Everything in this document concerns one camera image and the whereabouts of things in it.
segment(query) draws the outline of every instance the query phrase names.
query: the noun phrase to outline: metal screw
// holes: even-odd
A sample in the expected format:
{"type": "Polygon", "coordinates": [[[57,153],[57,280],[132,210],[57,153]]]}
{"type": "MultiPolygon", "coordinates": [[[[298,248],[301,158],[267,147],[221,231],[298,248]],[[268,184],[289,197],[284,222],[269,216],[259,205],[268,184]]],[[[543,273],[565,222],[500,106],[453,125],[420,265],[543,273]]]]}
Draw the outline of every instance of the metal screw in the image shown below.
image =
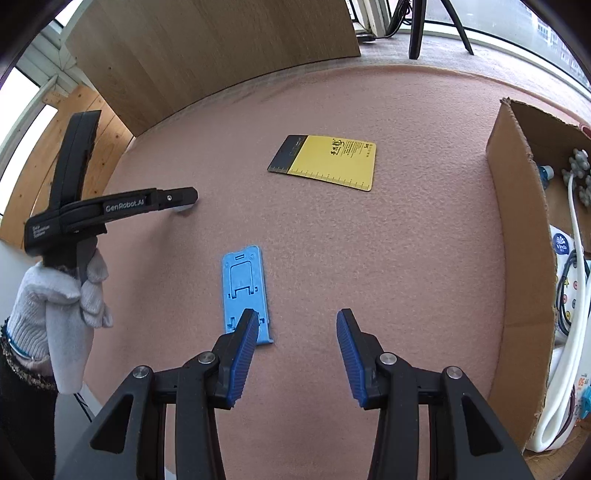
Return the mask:
{"type": "Polygon", "coordinates": [[[150,368],[146,367],[145,365],[140,365],[139,367],[134,368],[134,377],[135,378],[144,378],[149,373],[150,373],[150,368]]]}
{"type": "Polygon", "coordinates": [[[379,356],[379,361],[382,362],[384,365],[393,365],[396,363],[398,358],[396,355],[390,352],[384,352],[382,355],[379,356]]]}
{"type": "Polygon", "coordinates": [[[213,352],[203,352],[197,357],[200,364],[209,365],[216,359],[216,354],[213,352]]]}
{"type": "Polygon", "coordinates": [[[447,367],[445,372],[447,373],[447,376],[449,378],[453,378],[454,380],[461,378],[464,374],[464,372],[462,372],[462,369],[459,367],[447,367]]]}

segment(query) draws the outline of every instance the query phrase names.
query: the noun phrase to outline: cardboard box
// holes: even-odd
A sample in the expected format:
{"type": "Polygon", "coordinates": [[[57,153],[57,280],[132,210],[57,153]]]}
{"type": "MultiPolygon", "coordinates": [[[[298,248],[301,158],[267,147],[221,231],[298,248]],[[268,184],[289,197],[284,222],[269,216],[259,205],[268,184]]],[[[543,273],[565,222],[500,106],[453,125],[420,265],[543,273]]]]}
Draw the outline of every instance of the cardboard box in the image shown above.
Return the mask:
{"type": "MultiPolygon", "coordinates": [[[[489,402],[520,449],[543,410],[554,346],[556,255],[549,225],[572,236],[567,189],[573,148],[591,152],[576,126],[510,99],[501,108],[486,146],[505,243],[505,327],[489,402]],[[546,191],[537,165],[556,174],[546,191]]],[[[575,199],[586,252],[591,252],[591,214],[575,199]]],[[[572,462],[588,432],[577,426],[553,453],[525,458],[538,480],[553,480],[572,462]]]]}

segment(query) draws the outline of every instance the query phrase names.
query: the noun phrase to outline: black tripod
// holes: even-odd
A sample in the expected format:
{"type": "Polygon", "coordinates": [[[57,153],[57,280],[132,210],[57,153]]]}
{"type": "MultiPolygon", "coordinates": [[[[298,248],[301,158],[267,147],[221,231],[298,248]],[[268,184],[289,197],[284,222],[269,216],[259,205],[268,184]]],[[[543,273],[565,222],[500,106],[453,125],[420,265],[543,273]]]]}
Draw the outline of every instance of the black tripod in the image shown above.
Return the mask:
{"type": "MultiPolygon", "coordinates": [[[[466,50],[468,53],[470,53],[470,55],[474,55],[472,46],[470,45],[470,40],[468,40],[466,31],[464,30],[462,22],[460,22],[460,17],[457,16],[457,13],[453,8],[452,2],[450,0],[441,0],[441,2],[452,19],[454,26],[457,28],[457,32],[460,34],[460,38],[464,42],[464,47],[466,47],[466,50]]],[[[408,58],[411,60],[417,60],[421,53],[421,42],[423,41],[423,27],[425,26],[426,9],[427,0],[413,0],[413,18],[410,29],[410,45],[408,47],[408,58]]],[[[396,8],[392,13],[390,25],[386,30],[385,37],[391,37],[398,31],[400,25],[402,25],[402,22],[404,21],[404,17],[408,12],[410,12],[410,10],[410,0],[398,0],[396,8]]]]}

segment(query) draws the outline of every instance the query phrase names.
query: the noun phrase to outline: gloved hand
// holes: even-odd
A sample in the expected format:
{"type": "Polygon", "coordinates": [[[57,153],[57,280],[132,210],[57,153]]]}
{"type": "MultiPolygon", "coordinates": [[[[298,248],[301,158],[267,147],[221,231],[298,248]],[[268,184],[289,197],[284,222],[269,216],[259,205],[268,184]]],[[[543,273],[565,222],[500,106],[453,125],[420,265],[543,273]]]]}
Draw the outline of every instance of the gloved hand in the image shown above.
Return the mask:
{"type": "Polygon", "coordinates": [[[22,279],[7,323],[10,345],[20,363],[56,379],[60,393],[82,387],[94,329],[111,327],[113,319],[103,301],[102,282],[109,276],[95,251],[84,285],[39,262],[22,279]]]}

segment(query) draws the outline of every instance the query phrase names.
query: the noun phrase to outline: tripod leg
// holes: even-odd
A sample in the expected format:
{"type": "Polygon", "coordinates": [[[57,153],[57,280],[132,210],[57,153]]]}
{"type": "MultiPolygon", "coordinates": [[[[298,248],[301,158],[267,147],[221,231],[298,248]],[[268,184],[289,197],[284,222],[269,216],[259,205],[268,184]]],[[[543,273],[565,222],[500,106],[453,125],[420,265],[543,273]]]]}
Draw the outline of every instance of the tripod leg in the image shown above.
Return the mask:
{"type": "Polygon", "coordinates": [[[474,55],[474,52],[472,51],[472,46],[470,45],[470,40],[468,40],[468,36],[466,35],[466,30],[464,30],[462,22],[460,22],[460,17],[457,16],[457,13],[456,13],[455,9],[453,8],[451,1],[450,0],[441,0],[441,2],[443,4],[443,6],[445,7],[445,10],[447,10],[447,13],[451,17],[453,24],[456,26],[457,32],[460,34],[460,37],[461,37],[462,41],[464,42],[464,47],[466,47],[466,50],[468,51],[468,53],[470,55],[474,55]]]}
{"type": "Polygon", "coordinates": [[[427,0],[413,1],[413,23],[410,28],[410,45],[408,46],[408,58],[411,60],[417,60],[421,53],[426,9],[427,0]]]}

